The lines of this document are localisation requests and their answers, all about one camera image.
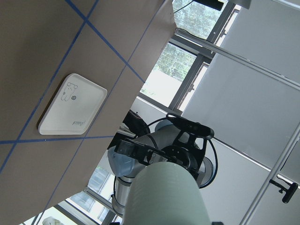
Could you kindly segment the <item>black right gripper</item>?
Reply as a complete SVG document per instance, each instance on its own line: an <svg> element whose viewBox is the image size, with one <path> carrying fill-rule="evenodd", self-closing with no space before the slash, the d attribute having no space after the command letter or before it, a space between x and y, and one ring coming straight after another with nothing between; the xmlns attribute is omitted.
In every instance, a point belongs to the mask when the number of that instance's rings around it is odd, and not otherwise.
<svg viewBox="0 0 300 225"><path fill-rule="evenodd" d="M142 165L172 162L185 168L196 182L203 182L203 149L195 143L177 142L159 148L125 139L116 145L116 153L136 159Z"/></svg>

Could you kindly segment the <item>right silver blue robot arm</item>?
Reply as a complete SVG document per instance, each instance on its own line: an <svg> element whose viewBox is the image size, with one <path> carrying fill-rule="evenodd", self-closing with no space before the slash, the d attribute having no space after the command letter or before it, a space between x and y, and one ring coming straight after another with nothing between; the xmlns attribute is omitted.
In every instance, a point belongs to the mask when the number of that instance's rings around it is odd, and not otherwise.
<svg viewBox="0 0 300 225"><path fill-rule="evenodd" d="M135 139L119 140L108 150L108 160L115 176L112 208L122 216L134 178L146 166L172 162L185 168L199 188L210 185L218 172L205 156L212 143L212 128L182 117L163 118L155 131Z"/></svg>

